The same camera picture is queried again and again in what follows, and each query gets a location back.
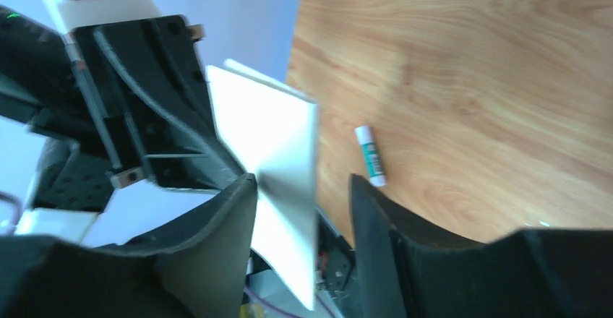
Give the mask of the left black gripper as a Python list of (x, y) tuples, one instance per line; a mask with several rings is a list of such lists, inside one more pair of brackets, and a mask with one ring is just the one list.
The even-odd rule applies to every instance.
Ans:
[(1, 7), (1, 116), (47, 138), (32, 208), (105, 210), (111, 166), (114, 176), (136, 169), (164, 189), (207, 193), (243, 175), (215, 133), (183, 16), (75, 28), (72, 63), (77, 83), (62, 37)]

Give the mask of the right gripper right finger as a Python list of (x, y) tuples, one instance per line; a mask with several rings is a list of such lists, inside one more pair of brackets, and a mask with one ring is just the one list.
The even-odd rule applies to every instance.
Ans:
[(367, 317), (610, 317), (612, 232), (524, 228), (489, 243), (349, 179)]

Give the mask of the white paper letter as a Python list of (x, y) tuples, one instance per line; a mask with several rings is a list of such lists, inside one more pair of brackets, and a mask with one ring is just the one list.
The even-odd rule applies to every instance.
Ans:
[(313, 310), (318, 103), (233, 59), (205, 73), (217, 136), (257, 181), (252, 249)]

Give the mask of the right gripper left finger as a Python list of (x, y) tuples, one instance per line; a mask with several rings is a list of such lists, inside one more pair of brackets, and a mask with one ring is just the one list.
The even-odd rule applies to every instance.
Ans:
[(1, 315), (237, 317), (257, 200), (256, 178), (247, 173), (123, 245), (4, 236)]

